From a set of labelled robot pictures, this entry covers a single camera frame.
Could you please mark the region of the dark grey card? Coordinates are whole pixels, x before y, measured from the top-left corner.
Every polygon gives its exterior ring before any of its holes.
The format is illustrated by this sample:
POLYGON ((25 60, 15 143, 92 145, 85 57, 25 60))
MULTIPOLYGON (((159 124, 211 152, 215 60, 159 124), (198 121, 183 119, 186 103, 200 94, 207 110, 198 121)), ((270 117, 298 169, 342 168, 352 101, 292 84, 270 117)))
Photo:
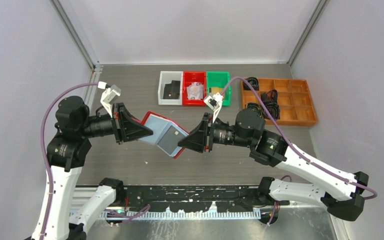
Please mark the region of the dark grey card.
POLYGON ((156 145, 170 157, 175 157, 181 150, 178 142, 187 135, 188 133, 183 129, 170 126, 156 145))

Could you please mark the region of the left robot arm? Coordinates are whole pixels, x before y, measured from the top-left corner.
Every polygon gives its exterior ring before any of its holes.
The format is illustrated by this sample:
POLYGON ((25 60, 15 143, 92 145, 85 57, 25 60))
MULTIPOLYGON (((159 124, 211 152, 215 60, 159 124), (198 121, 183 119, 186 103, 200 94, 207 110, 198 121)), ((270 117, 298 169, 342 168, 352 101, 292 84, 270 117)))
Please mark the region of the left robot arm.
POLYGON ((153 131, 134 118, 123 103, 113 105, 113 113, 90 115, 79 96, 57 102, 57 130, 44 148, 47 181, 33 240, 84 240, 91 226, 110 205, 128 204, 121 180, 104 178, 95 194, 75 214, 71 214, 74 191, 91 149, 91 138, 114 136, 118 144, 148 137, 153 131))

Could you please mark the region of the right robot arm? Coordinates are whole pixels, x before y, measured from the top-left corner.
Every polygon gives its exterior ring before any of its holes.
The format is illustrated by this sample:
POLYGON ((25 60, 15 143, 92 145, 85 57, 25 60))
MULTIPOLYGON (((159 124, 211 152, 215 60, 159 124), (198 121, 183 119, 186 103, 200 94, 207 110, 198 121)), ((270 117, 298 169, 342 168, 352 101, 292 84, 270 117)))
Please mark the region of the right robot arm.
POLYGON ((265 129, 265 120, 251 109, 243 109, 234 124, 205 113, 200 124, 178 142, 181 148, 198 153, 211 151, 214 144, 248 148, 257 163, 293 173, 306 183, 263 177, 256 190, 262 205, 293 201, 315 205, 339 219, 353 222, 363 212, 363 192, 369 177, 364 172, 349 173, 321 162, 288 144, 279 134, 265 129))

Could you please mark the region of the silver card in red bin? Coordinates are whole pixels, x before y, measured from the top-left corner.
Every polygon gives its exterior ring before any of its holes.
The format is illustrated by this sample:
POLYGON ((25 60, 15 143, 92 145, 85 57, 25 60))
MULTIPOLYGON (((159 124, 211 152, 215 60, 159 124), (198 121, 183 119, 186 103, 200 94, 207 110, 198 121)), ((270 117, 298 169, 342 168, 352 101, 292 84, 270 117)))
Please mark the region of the silver card in red bin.
POLYGON ((186 87, 188 100, 202 100, 204 98, 204 85, 200 82, 193 82, 186 87))

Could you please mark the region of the black card in white bin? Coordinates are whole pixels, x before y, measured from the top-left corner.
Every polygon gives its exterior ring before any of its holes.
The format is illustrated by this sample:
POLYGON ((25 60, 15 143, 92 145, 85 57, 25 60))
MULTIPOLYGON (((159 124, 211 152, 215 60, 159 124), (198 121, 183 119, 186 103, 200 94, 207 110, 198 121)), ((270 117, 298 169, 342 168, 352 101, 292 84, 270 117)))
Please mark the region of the black card in white bin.
POLYGON ((164 85, 163 99, 164 100, 178 100, 180 98, 181 82, 179 80, 172 80, 170 83, 164 85))

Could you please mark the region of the gold card in green bin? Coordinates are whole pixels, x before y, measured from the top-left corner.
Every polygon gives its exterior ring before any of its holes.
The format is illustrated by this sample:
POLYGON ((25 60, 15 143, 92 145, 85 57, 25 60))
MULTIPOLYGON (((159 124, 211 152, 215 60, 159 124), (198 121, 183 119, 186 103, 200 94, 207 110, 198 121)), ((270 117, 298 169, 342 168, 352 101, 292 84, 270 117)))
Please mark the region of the gold card in green bin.
POLYGON ((225 94, 222 94, 223 88, 212 86, 208 88, 208 94, 215 100, 225 99, 225 94))

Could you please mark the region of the white plastic bin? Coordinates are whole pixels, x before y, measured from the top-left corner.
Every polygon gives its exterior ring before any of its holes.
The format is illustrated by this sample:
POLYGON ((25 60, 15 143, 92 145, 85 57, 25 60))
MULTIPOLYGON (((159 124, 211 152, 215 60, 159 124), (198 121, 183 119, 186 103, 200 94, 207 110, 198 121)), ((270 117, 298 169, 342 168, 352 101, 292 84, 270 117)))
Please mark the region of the white plastic bin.
POLYGON ((157 99, 160 106, 181 106, 183 97, 183 71, 161 71, 157 99))

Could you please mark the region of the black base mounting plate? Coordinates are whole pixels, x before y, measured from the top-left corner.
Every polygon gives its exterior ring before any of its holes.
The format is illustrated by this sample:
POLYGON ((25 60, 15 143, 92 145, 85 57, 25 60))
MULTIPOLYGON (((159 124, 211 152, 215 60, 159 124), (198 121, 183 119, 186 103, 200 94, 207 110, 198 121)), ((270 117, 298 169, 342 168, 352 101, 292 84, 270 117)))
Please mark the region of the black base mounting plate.
POLYGON ((258 195, 253 185, 128 185, 123 198, 109 206, 138 211, 150 205, 153 213, 205 213, 213 204, 218 213, 238 213, 271 207, 274 202, 258 195))

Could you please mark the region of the green plastic bin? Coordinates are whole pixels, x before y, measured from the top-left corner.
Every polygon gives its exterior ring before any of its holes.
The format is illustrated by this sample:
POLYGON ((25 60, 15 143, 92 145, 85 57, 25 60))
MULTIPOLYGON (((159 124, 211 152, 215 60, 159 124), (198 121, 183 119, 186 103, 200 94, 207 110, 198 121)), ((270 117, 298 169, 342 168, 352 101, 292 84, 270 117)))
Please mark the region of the green plastic bin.
MULTIPOLYGON (((206 93, 210 93, 210 88, 219 88, 220 93, 225 85, 230 81, 230 73, 227 71, 207 71, 206 72, 206 93)), ((232 89, 231 86, 227 88, 223 95, 223 107, 229 107, 232 101, 232 89)))

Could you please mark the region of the red plastic bin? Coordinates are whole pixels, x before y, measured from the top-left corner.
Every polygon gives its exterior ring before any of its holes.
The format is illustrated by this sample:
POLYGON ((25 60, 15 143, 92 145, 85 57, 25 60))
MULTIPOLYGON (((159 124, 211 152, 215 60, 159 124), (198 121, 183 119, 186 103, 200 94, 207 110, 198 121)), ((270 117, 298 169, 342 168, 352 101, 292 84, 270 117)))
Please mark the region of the red plastic bin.
POLYGON ((182 105, 183 106, 204 106, 204 97, 207 95, 207 77, 204 71, 184 71, 182 80, 182 105), (190 100, 187 99, 186 87, 191 85, 193 82, 203 84, 203 99, 201 100, 190 100))

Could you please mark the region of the rolled black belt lower left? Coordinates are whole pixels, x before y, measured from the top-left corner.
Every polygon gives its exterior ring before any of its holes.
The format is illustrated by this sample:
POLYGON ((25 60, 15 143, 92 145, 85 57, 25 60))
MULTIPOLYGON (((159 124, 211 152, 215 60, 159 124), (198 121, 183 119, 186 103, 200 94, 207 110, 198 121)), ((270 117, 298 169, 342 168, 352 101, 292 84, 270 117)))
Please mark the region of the rolled black belt lower left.
POLYGON ((256 112, 260 117, 262 116, 262 109, 261 109, 261 106, 258 103, 249 102, 246 105, 246 108, 256 112))

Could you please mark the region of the rolled black belt top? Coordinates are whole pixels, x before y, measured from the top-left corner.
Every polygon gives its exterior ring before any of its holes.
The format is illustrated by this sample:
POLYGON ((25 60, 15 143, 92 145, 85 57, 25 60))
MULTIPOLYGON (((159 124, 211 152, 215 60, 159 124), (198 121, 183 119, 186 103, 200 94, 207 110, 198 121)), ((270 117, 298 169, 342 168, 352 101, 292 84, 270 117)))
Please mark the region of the rolled black belt top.
POLYGON ((254 89, 255 91, 259 90, 259 80, 256 77, 247 77, 245 79, 249 84, 243 82, 243 88, 244 90, 250 91, 251 89, 254 89))

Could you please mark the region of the rolled black belt middle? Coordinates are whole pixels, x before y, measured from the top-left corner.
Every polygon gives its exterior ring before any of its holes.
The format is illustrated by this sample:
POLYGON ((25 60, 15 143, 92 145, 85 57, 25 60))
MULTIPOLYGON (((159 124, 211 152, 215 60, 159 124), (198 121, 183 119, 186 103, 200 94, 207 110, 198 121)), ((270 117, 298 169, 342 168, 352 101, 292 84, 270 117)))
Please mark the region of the rolled black belt middle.
POLYGON ((278 91, 276 89, 263 92, 260 98, 264 104, 277 103, 278 102, 278 91))

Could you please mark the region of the orange compartment tray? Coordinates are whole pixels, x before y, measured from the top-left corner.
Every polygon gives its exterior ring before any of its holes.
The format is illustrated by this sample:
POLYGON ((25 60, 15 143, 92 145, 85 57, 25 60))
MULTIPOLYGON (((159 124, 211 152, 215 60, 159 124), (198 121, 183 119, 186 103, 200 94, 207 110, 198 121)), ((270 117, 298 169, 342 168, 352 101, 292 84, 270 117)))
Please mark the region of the orange compartment tray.
POLYGON ((312 127, 317 122, 311 93, 304 79, 259 78, 259 96, 270 90, 277 90, 279 104, 279 119, 282 126, 312 127))

